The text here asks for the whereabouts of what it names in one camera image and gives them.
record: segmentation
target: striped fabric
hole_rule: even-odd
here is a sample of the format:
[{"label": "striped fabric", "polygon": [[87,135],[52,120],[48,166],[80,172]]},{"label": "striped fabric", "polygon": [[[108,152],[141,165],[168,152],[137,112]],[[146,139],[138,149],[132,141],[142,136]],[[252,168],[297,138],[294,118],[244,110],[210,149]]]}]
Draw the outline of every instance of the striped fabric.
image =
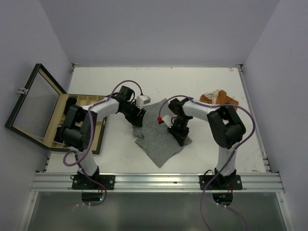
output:
[{"label": "striped fabric", "polygon": [[[136,143],[147,153],[149,158],[161,168],[164,163],[175,154],[179,153],[183,147],[179,146],[175,138],[167,131],[165,124],[157,122],[158,111],[166,99],[145,106],[146,113],[143,118],[142,128],[133,128]],[[162,109],[161,116],[171,115],[167,104]],[[188,145],[192,140],[187,137],[185,144]]]}]

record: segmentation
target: wooden box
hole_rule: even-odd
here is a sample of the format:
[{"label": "wooden box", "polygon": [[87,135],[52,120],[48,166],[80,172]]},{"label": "wooden box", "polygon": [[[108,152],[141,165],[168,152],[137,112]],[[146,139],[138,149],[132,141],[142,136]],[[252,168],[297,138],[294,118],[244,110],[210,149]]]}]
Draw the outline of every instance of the wooden box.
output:
[{"label": "wooden box", "polygon": [[[67,94],[42,64],[36,64],[5,126],[32,142],[57,152],[67,152],[64,143],[55,142],[57,127],[63,124],[64,108],[69,97],[76,105],[98,102],[101,95]],[[93,154],[99,154],[107,118],[97,121],[92,144]]]}]

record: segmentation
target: cable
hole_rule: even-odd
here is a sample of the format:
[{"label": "cable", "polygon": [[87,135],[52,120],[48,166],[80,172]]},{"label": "cable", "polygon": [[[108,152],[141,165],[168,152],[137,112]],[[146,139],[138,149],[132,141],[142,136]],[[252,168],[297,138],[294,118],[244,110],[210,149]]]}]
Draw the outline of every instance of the cable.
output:
[{"label": "cable", "polygon": [[93,122],[93,117],[92,117],[91,109],[92,109],[93,107],[97,106],[97,105],[100,105],[100,104],[105,103],[105,102],[107,102],[108,100],[110,100],[110,98],[111,98],[112,96],[114,96],[115,94],[117,94],[117,92],[115,92],[115,90],[116,90],[121,84],[123,84],[123,83],[125,83],[125,82],[132,82],[132,83],[135,83],[135,84],[139,87],[140,92],[141,92],[141,95],[143,95],[142,89],[141,89],[140,85],[139,85],[137,82],[133,81],[133,80],[124,80],[124,81],[120,82],[118,85],[116,85],[116,87],[112,90],[111,94],[108,95],[108,98],[107,98],[107,99],[102,100],[102,101],[99,101],[99,102],[96,102],[96,103],[94,103],[92,106],[89,106],[89,107],[88,107],[88,115],[89,115],[89,118],[90,118],[90,141],[89,141],[88,147],[87,147],[87,149],[85,150],[83,156],[82,156],[80,159],[78,159],[77,155],[75,155],[76,162],[71,163],[71,164],[69,164],[69,163],[66,162],[66,158],[67,158],[67,156],[68,156],[69,154],[71,154],[71,153],[75,153],[75,154],[76,154],[75,151],[70,150],[70,151],[68,151],[68,152],[64,155],[64,157],[63,157],[63,164],[64,164],[65,166],[72,167],[72,166],[78,165],[78,166],[81,168],[82,173],[85,175],[85,177],[86,177],[90,182],[95,183],[96,185],[98,185],[99,187],[101,187],[101,188],[105,191],[105,195],[104,195],[103,200],[100,201],[99,203],[96,203],[96,204],[92,204],[92,205],[89,204],[90,206],[100,205],[101,203],[103,203],[103,202],[105,201],[105,199],[106,199],[106,197],[107,197],[107,190],[106,190],[106,188],[105,188],[101,183],[99,183],[99,182],[97,182],[97,181],[95,181],[95,180],[92,180],[92,179],[90,178],[90,176],[85,172],[85,170],[84,170],[84,169],[81,167],[81,165],[80,165],[80,162],[81,162],[81,161],[87,156],[87,154],[89,153],[89,151],[90,151],[90,149],[91,149],[91,147],[92,147],[93,138],[94,138],[94,122]]},{"label": "cable", "polygon": [[176,117],[172,117],[171,118],[171,123],[174,124],[174,120],[176,119]]},{"label": "cable", "polygon": [[[202,220],[204,222],[204,224],[206,225],[206,227],[212,231],[212,228],[209,226],[208,222],[206,221],[206,218],[204,216],[204,213],[203,213],[203,208],[202,208],[202,204],[203,204],[203,199],[204,199],[204,195],[205,195],[205,191],[207,190],[208,186],[220,175],[220,173],[223,171],[223,169],[228,165],[228,163],[232,160],[236,150],[243,144],[245,143],[248,139],[250,139],[250,137],[252,137],[252,135],[254,134],[255,130],[256,130],[256,122],[253,118],[253,116],[249,113],[249,111],[247,111],[245,108],[239,106],[239,105],[236,105],[236,104],[221,104],[221,105],[209,105],[209,104],[205,104],[205,103],[199,103],[199,102],[195,102],[193,101],[193,98],[192,97],[188,97],[188,96],[185,96],[185,95],[177,95],[177,96],[173,96],[171,98],[169,98],[168,100],[166,100],[164,102],[164,104],[160,107],[159,109],[159,113],[158,113],[158,116],[160,117],[160,113],[161,113],[161,110],[163,108],[163,106],[171,99],[173,98],[176,98],[176,97],[185,97],[187,99],[189,99],[191,102],[195,103],[196,105],[200,105],[200,106],[203,106],[203,107],[207,107],[207,108],[219,108],[219,107],[227,107],[227,106],[233,106],[233,107],[237,107],[239,109],[241,109],[242,111],[244,111],[251,119],[252,121],[252,124],[253,124],[253,128],[252,128],[252,131],[250,132],[250,134],[244,139],[242,140],[240,143],[238,143],[230,157],[228,158],[228,160],[226,161],[226,163],[224,164],[224,166],[218,171],[218,173],[205,185],[203,191],[202,191],[202,194],[201,194],[201,198],[200,198],[200,213],[201,213],[201,217],[202,217]],[[245,230],[248,230],[248,223],[246,221],[246,219],[244,218],[244,216],[242,214],[240,214],[238,211],[236,211],[235,209],[233,208],[230,208],[230,207],[227,207],[228,209],[230,209],[231,211],[237,213],[243,220],[244,220],[244,223],[245,223]]]},{"label": "cable", "polygon": [[134,100],[135,99],[135,92],[133,91],[133,98],[131,100]]},{"label": "cable", "polygon": [[143,95],[142,88],[140,87],[140,85],[139,85],[136,81],[128,79],[128,80],[124,80],[124,81],[120,82],[118,85],[116,85],[116,87],[112,90],[110,96],[108,96],[108,98],[107,98],[106,101],[110,100],[110,98],[111,98],[112,94],[114,93],[114,91],[115,91],[120,85],[122,85],[123,83],[126,83],[126,82],[131,82],[131,83],[136,84],[136,85],[139,87],[139,89],[140,89],[140,95]]},{"label": "cable", "polygon": [[208,171],[205,172],[204,175],[206,175],[208,172],[212,172],[212,175],[214,174],[214,172],[213,172],[212,170],[209,169]]},{"label": "cable", "polygon": [[135,99],[132,99],[132,101],[130,101],[130,103],[132,104],[132,105],[136,105],[136,100]]},{"label": "cable", "polygon": [[88,147],[87,147],[87,149],[85,150],[83,156],[82,156],[80,159],[78,159],[76,162],[74,162],[74,163],[69,164],[69,163],[66,162],[67,156],[68,156],[69,154],[71,154],[71,153],[74,153],[74,151],[72,151],[72,150],[68,151],[68,152],[64,155],[64,157],[63,157],[63,164],[64,164],[65,166],[72,167],[72,166],[75,166],[75,165],[79,164],[79,163],[87,156],[88,152],[90,151],[90,148],[92,147],[93,138],[94,138],[94,132],[93,132],[93,131],[94,131],[94,122],[93,122],[93,117],[92,117],[92,114],[91,114],[91,109],[92,109],[93,107],[97,106],[97,105],[100,105],[100,104],[102,104],[102,103],[107,102],[108,100],[110,100],[110,98],[111,98],[114,94],[116,94],[115,90],[116,90],[121,84],[126,83],[126,82],[135,83],[135,84],[139,87],[140,92],[141,92],[141,95],[143,94],[142,89],[141,89],[140,85],[139,85],[137,82],[135,82],[135,81],[133,81],[133,80],[124,80],[124,81],[120,82],[118,85],[116,85],[116,87],[112,90],[111,94],[108,96],[107,99],[104,99],[104,100],[102,100],[102,101],[96,102],[96,103],[94,103],[92,106],[88,107],[88,115],[89,115],[89,117],[90,117],[90,130],[91,130],[91,132],[90,132],[90,142],[89,142]]},{"label": "cable", "polygon": [[107,197],[107,190],[106,190],[105,186],[103,186],[101,183],[99,183],[99,182],[97,182],[97,181],[95,181],[95,180],[92,180],[92,179],[90,178],[90,176],[85,172],[85,170],[84,170],[83,168],[81,169],[81,171],[82,171],[83,175],[85,175],[85,177],[86,177],[89,181],[91,181],[92,183],[98,185],[98,186],[101,188],[101,190],[104,190],[104,191],[105,191],[104,198],[103,198],[99,203],[91,204],[90,206],[101,205],[101,204],[106,200],[106,197]]}]

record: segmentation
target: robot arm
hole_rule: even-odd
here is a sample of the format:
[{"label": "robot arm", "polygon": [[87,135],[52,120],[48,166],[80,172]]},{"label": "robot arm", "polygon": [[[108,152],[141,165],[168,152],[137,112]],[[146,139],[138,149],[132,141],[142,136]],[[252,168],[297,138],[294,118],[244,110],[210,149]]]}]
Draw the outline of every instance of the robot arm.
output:
[{"label": "robot arm", "polygon": [[[148,96],[141,95],[138,96],[135,101],[130,101],[132,94],[132,89],[122,86],[119,93],[113,95],[107,101],[102,100],[82,107],[77,105],[69,107],[65,121],[60,129],[60,139],[69,146],[70,150],[75,152],[77,159],[81,159],[85,156],[85,152],[89,146],[91,127],[88,109],[90,107],[94,124],[96,124],[96,121],[111,114],[122,113],[126,120],[132,125],[142,127],[142,119],[145,114],[145,109],[142,109],[141,107],[144,104],[149,103],[151,99]],[[80,122],[82,122],[82,125],[79,127],[76,123]],[[84,174],[85,172],[90,177],[99,173],[91,149],[79,163],[79,167],[79,173]]]},{"label": "robot arm", "polygon": [[[243,138],[246,132],[245,126],[232,106],[214,109],[207,103],[191,102],[189,99],[179,101],[174,99],[169,104],[169,109],[177,116],[172,123],[170,118],[163,117],[163,121],[169,126],[168,131],[174,136],[180,146],[189,133],[188,121],[193,117],[207,121],[210,124],[215,142],[219,145],[218,163],[215,171],[220,171],[229,159],[234,147]],[[236,174],[235,157],[222,170],[221,176],[227,177]]]}]

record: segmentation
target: white table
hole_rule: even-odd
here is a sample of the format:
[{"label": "white table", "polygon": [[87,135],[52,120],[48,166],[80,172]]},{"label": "white table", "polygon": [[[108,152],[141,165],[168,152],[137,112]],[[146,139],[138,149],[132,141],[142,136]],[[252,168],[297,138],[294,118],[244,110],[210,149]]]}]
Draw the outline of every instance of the white table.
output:
[{"label": "white table", "polygon": [[[71,94],[108,95],[120,81],[137,81],[144,94],[155,103],[174,95],[187,95],[196,100],[205,92],[222,89],[248,109],[247,99],[236,68],[133,68],[133,67],[76,67],[69,88]],[[132,83],[125,84],[139,94]],[[246,137],[252,129],[249,117],[238,110],[246,126]],[[136,143],[132,125],[122,114],[107,119],[100,155],[94,159],[102,173],[203,173],[214,169],[218,160],[218,146],[209,124],[199,119],[189,121],[192,144],[158,168]],[[52,152],[47,172],[76,172],[77,167],[62,163],[64,153]],[[74,162],[73,156],[67,161]],[[257,137],[243,144],[237,153],[238,173],[266,172]]]}]

